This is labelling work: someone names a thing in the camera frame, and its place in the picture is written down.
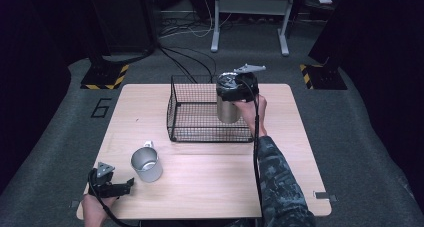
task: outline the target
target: wire mesh cage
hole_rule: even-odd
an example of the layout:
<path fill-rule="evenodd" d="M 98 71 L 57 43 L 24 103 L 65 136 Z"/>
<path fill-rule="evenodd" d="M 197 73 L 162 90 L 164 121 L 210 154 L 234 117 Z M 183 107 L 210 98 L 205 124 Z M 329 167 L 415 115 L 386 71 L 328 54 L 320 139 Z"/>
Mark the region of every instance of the wire mesh cage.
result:
<path fill-rule="evenodd" d="M 168 102 L 167 129 L 174 142 L 247 143 L 253 138 L 240 117 L 235 123 L 217 117 L 216 76 L 174 75 Z"/>

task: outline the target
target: metal cup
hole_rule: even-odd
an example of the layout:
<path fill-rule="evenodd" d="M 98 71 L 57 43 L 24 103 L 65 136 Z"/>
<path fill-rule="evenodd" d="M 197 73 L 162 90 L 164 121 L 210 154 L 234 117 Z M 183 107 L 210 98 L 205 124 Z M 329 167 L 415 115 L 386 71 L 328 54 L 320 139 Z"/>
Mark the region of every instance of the metal cup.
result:
<path fill-rule="evenodd" d="M 153 182 L 162 175 L 163 169 L 152 141 L 146 141 L 131 157 L 131 166 L 144 182 Z"/>
<path fill-rule="evenodd" d="M 217 115 L 218 119 L 226 124 L 232 124 L 240 119 L 241 112 L 233 103 L 223 101 L 220 96 L 217 96 Z"/>

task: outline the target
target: metal stand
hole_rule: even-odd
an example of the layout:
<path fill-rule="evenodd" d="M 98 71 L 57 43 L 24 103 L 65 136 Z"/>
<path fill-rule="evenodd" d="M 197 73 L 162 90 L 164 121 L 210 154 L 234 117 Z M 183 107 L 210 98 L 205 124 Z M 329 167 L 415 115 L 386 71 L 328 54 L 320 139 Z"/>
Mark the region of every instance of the metal stand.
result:
<path fill-rule="evenodd" d="M 278 29 L 281 53 L 289 55 L 285 32 L 292 9 L 293 0 L 215 0 L 215 26 L 212 37 L 211 51 L 218 51 L 219 43 L 219 13 L 284 15 L 281 28 Z"/>

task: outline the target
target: human hand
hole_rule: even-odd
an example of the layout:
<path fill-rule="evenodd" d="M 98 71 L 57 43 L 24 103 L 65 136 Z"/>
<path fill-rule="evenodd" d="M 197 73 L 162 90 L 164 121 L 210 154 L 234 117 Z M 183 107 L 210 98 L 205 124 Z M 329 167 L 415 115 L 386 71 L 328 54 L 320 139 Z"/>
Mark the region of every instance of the human hand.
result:
<path fill-rule="evenodd" d="M 117 197 L 103 198 L 103 203 L 111 208 Z M 107 218 L 107 214 L 96 197 L 86 194 L 81 202 L 85 227 L 100 227 Z"/>
<path fill-rule="evenodd" d="M 259 114 L 259 137 L 267 135 L 264 120 L 265 120 L 265 109 L 267 101 L 264 96 L 256 95 L 256 102 L 258 103 L 258 114 Z M 252 135 L 255 135 L 255 117 L 256 108 L 254 101 L 246 102 L 244 100 L 234 101 L 233 104 L 241 111 L 241 116 L 249 126 Z"/>

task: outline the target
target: mug handle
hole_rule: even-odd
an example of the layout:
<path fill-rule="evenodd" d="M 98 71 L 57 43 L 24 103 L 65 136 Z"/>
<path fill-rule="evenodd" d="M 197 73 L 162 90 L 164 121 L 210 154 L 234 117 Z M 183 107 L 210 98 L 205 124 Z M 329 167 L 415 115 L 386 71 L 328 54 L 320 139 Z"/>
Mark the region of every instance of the mug handle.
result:
<path fill-rule="evenodd" d="M 152 140 L 147 140 L 146 142 L 144 142 L 143 147 L 150 147 L 150 148 L 153 148 L 154 149 L 153 141 Z"/>

